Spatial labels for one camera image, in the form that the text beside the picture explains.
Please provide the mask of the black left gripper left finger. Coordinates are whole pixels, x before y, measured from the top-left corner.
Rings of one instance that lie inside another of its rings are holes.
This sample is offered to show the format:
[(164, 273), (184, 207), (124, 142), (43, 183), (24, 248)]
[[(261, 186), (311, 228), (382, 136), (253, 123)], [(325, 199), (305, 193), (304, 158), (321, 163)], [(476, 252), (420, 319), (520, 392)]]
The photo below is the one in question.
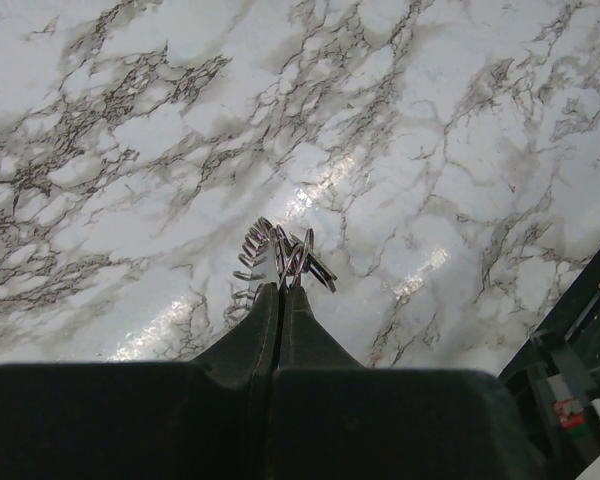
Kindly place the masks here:
[(279, 293), (197, 359), (0, 365), (0, 479), (261, 475)]

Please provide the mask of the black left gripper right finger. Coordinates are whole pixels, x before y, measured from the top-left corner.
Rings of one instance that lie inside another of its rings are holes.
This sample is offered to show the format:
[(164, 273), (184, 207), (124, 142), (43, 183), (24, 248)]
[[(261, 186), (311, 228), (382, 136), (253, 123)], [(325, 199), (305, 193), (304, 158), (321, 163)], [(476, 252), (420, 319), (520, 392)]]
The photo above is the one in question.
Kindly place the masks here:
[(364, 369), (307, 351), (319, 331), (289, 291), (272, 391), (275, 479), (542, 479), (515, 402), (479, 370)]

